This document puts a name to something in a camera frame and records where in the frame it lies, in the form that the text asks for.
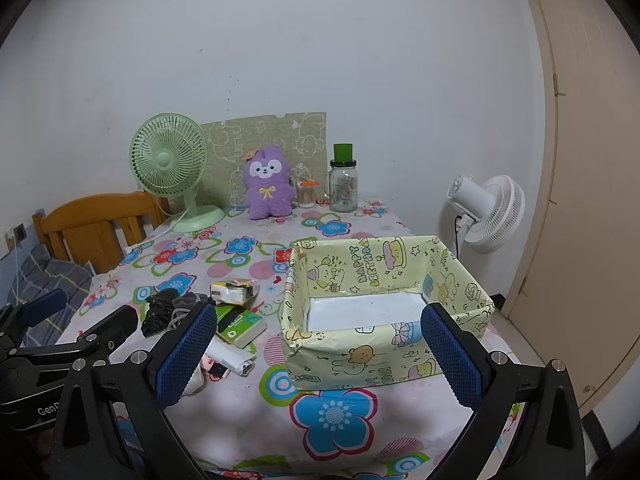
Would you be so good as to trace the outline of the clear plastic straw pack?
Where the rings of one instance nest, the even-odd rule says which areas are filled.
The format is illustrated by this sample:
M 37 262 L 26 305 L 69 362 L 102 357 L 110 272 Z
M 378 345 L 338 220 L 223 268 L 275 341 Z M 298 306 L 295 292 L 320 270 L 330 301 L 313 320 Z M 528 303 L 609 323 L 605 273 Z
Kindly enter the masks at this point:
M 254 370 L 255 360 L 254 354 L 227 344 L 215 336 L 195 367 L 183 395 L 194 396 L 205 389 L 209 382 L 216 382 L 230 373 L 246 377 Z

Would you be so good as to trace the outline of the grey plaid cushion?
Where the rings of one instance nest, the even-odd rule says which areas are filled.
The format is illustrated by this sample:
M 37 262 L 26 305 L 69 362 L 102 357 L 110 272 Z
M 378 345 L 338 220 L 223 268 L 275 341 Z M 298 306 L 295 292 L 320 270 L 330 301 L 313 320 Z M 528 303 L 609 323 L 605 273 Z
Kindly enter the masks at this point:
M 6 293 L 6 300 L 16 306 L 38 299 L 52 290 L 61 289 L 65 292 L 67 302 L 61 311 L 50 315 L 35 327 L 29 327 L 23 337 L 22 347 L 55 344 L 88 296 L 93 277 L 90 262 L 76 264 L 55 259 L 44 245 L 32 248 Z

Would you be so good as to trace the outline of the floral tablecloth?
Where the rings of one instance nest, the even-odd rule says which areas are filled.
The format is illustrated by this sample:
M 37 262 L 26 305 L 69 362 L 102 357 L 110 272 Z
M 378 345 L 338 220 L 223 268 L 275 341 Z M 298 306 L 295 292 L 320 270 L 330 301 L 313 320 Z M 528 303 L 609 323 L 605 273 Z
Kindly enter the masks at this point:
M 148 313 L 166 288 L 208 294 L 247 278 L 257 335 L 217 338 L 190 392 L 166 410 L 205 470 L 231 479 L 423 479 L 471 417 L 420 330 L 440 302 L 488 350 L 508 346 L 486 292 L 436 236 L 413 235 L 378 200 L 205 230 L 159 229 L 98 275 L 62 333 L 73 342 L 119 307 Z

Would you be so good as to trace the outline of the wooden chair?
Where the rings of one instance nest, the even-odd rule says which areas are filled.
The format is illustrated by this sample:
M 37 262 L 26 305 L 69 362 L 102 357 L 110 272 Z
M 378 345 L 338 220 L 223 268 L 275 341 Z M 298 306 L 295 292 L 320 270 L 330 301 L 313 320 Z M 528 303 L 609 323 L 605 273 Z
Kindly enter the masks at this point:
M 78 198 L 50 214 L 36 212 L 32 222 L 52 257 L 105 273 L 122 261 L 125 247 L 144 241 L 144 220 L 157 228 L 167 218 L 168 200 L 136 191 Z

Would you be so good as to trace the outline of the yellow white tissue pack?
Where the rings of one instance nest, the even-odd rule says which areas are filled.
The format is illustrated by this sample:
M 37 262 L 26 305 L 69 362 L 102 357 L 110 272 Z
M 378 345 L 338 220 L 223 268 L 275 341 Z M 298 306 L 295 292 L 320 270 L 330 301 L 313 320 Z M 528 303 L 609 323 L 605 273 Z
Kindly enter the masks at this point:
M 260 292 L 260 286 L 245 278 L 232 278 L 232 280 L 213 282 L 209 287 L 210 298 L 215 304 L 232 304 L 232 306 L 245 307 Z

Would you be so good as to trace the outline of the yellow cartoon paper box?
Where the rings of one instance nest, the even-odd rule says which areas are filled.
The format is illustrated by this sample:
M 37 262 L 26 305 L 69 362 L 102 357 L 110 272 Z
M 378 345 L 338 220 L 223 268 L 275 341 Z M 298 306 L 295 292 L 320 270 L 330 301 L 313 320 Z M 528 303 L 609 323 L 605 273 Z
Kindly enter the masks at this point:
M 291 250 L 282 351 L 298 390 L 346 390 L 439 372 L 421 333 L 438 302 L 476 338 L 495 306 L 435 235 L 308 242 Z

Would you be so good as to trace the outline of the beige door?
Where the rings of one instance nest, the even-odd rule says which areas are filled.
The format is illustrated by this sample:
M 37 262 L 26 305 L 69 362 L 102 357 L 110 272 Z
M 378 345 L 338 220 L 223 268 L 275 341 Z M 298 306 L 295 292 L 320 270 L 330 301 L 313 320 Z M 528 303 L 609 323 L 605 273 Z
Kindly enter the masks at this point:
M 564 362 L 582 412 L 639 355 L 639 53 L 605 0 L 528 0 L 544 71 L 544 159 L 503 312 Z

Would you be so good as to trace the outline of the white standing fan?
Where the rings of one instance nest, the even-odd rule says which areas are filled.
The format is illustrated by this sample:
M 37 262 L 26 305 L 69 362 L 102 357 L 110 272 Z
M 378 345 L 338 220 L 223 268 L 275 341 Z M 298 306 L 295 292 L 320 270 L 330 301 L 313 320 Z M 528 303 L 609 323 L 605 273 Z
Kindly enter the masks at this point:
M 454 220 L 457 255 L 464 244 L 479 254 L 496 252 L 518 229 L 525 211 L 522 188 L 506 174 L 484 184 L 460 174 L 449 185 L 447 200 L 460 211 Z

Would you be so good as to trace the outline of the green desk fan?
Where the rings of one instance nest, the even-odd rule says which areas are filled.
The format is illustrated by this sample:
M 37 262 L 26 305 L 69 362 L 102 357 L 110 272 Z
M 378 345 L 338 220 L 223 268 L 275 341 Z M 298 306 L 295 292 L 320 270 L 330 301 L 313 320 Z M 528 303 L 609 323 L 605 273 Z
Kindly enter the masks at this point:
M 146 120 L 130 142 L 128 160 L 145 192 L 183 199 L 184 211 L 170 222 L 173 231 L 201 231 L 224 218 L 221 208 L 196 202 L 208 148 L 203 129 L 191 118 L 162 113 Z

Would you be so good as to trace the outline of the purple plush toy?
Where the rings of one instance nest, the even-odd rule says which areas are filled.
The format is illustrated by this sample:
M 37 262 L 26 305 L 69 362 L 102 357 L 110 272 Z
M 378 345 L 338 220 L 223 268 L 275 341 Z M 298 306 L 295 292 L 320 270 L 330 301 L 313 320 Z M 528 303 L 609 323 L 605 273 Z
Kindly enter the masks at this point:
M 243 183 L 252 220 L 292 214 L 295 190 L 290 183 L 290 171 L 290 164 L 276 144 L 258 148 L 248 156 Z

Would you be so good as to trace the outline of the glass jar green lid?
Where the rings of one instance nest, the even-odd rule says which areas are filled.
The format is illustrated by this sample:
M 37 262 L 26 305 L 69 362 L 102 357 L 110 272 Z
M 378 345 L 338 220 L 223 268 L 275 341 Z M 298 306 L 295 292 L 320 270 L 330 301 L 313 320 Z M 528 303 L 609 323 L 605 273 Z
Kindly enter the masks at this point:
M 333 145 L 329 172 L 330 208 L 354 212 L 358 207 L 358 172 L 351 143 Z

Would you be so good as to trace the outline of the toothpick jar orange lid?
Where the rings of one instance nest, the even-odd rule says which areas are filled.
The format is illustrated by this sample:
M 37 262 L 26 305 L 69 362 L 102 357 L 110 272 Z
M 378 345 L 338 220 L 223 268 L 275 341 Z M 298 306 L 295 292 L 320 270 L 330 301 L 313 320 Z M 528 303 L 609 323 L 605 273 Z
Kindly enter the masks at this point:
M 312 208 L 317 201 L 320 183 L 316 180 L 302 179 L 296 182 L 297 205 L 300 208 Z

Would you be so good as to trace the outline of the beige patterned board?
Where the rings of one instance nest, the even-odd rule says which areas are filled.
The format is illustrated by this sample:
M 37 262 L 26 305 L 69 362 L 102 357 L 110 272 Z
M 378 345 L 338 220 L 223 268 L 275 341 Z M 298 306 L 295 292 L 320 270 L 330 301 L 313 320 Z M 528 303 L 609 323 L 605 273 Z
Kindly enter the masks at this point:
M 316 180 L 328 188 L 326 114 L 262 115 L 211 122 L 203 126 L 207 168 L 198 185 L 198 203 L 235 207 L 244 204 L 245 156 L 258 148 L 280 146 L 294 179 Z

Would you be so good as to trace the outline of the grey drawstring pouch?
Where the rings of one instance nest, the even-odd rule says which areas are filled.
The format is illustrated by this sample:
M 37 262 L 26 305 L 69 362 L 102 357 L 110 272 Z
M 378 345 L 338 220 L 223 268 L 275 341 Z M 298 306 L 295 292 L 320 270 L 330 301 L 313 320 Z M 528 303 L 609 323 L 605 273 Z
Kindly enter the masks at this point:
M 182 320 L 195 308 L 198 304 L 207 302 L 208 297 L 198 292 L 187 292 L 185 295 L 171 301 L 174 310 L 171 312 L 171 316 L 167 325 L 168 330 L 175 330 L 182 322 Z

